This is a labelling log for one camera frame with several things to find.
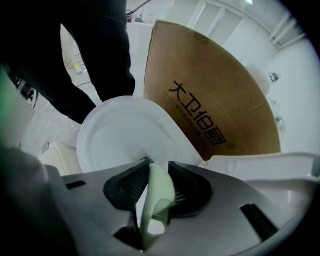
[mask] cardboard box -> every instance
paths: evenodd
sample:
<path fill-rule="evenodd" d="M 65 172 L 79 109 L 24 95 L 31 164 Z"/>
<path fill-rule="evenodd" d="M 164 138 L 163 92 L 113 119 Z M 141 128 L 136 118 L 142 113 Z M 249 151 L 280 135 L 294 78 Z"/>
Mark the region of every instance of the cardboard box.
<path fill-rule="evenodd" d="M 266 97 L 228 51 L 185 26 L 157 21 L 144 97 L 164 108 L 204 160 L 280 152 Z"/>

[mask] person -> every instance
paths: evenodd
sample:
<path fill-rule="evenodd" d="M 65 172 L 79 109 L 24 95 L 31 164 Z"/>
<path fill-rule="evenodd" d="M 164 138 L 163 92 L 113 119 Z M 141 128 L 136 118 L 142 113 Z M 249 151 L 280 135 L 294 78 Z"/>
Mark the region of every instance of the person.
<path fill-rule="evenodd" d="M 126 0 L 11 0 L 2 10 L 1 58 L 62 114 L 82 124 L 95 104 L 66 71 L 61 24 L 102 101 L 133 94 Z"/>
<path fill-rule="evenodd" d="M 63 58 L 64 66 L 68 69 L 74 68 L 77 74 L 81 74 L 82 69 L 78 63 L 80 53 L 78 53 L 77 55 L 73 54 L 74 40 L 70 35 L 70 33 L 65 28 L 65 26 L 62 24 L 60 28 L 60 38 L 61 38 L 61 49 L 62 49 L 62 58 Z"/>

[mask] white wall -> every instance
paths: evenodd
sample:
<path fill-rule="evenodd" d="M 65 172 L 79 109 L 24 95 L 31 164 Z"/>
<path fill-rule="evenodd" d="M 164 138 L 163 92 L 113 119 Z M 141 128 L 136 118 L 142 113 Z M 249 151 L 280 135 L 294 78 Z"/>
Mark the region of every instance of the white wall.
<path fill-rule="evenodd" d="M 131 68 L 135 78 L 135 96 L 143 96 L 149 44 L 153 26 L 146 23 L 128 23 L 126 30 L 129 36 Z"/>
<path fill-rule="evenodd" d="M 307 39 L 282 49 L 265 71 L 280 74 L 268 97 L 279 101 L 286 123 L 282 152 L 320 154 L 320 62 Z"/>
<path fill-rule="evenodd" d="M 127 0 L 126 9 L 134 10 L 146 0 Z M 156 19 L 165 19 L 172 0 L 152 0 L 133 14 L 133 18 L 142 14 L 142 20 L 147 24 L 155 23 Z"/>
<path fill-rule="evenodd" d="M 244 66 L 254 64 L 263 69 L 279 52 L 269 40 L 270 33 L 249 16 L 243 16 L 239 25 L 222 45 Z"/>
<path fill-rule="evenodd" d="M 199 3 L 198 7 L 201 7 L 201 5 L 205 3 L 204 0 L 176 1 L 177 4 L 180 3 L 177 10 L 170 9 L 172 0 L 152 0 L 144 7 L 139 9 L 135 13 L 135 16 L 138 17 L 139 14 L 142 13 L 142 19 L 147 24 L 153 24 L 156 19 L 166 19 L 167 15 L 170 15 L 169 18 L 187 15 L 187 17 L 185 17 L 186 22 L 184 22 L 184 25 L 187 25 L 187 20 L 191 19 L 192 16 L 197 16 L 196 14 L 192 15 L 192 12 L 190 13 L 190 6 L 195 7 L 197 3 Z M 127 9 L 133 10 L 143 2 L 144 0 L 128 0 Z M 235 56 L 244 66 L 254 64 L 261 70 L 265 68 L 267 63 L 269 63 L 279 52 L 278 46 L 274 45 L 269 40 L 270 33 L 257 21 L 227 4 L 224 4 L 217 0 L 210 0 L 209 3 L 221 8 L 227 8 L 229 11 L 242 17 L 240 23 L 233 30 L 233 32 L 230 34 L 230 36 L 222 46 L 233 56 Z M 212 22 L 214 17 L 210 16 L 213 14 L 214 13 L 205 13 L 205 15 L 208 16 L 206 20 Z"/>

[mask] white floor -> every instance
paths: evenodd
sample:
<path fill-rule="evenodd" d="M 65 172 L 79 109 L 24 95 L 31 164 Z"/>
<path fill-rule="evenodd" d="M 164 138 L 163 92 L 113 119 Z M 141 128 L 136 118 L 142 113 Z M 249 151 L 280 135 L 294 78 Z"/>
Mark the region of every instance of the white floor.
<path fill-rule="evenodd" d="M 80 68 L 82 69 L 80 74 L 77 74 L 73 68 L 67 69 L 73 84 L 79 86 L 96 105 L 101 104 L 95 87 L 90 82 L 88 71 L 81 61 Z M 131 55 L 130 71 L 136 82 L 134 96 L 143 96 L 145 69 L 146 62 Z M 72 147 L 76 146 L 80 128 L 78 123 L 58 112 L 42 95 L 39 95 L 34 110 L 35 114 L 25 128 L 21 140 L 23 151 L 38 156 L 42 145 L 53 141 L 64 142 Z"/>

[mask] toilet seat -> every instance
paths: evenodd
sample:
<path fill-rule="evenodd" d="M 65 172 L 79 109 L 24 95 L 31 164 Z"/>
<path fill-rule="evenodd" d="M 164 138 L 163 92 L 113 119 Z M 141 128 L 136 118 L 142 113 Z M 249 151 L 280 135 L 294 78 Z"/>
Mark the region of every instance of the toilet seat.
<path fill-rule="evenodd" d="M 119 96 L 85 118 L 76 152 L 82 172 L 112 168 L 144 157 L 163 169 L 168 161 L 198 165 L 202 158 L 163 108 L 151 100 Z"/>

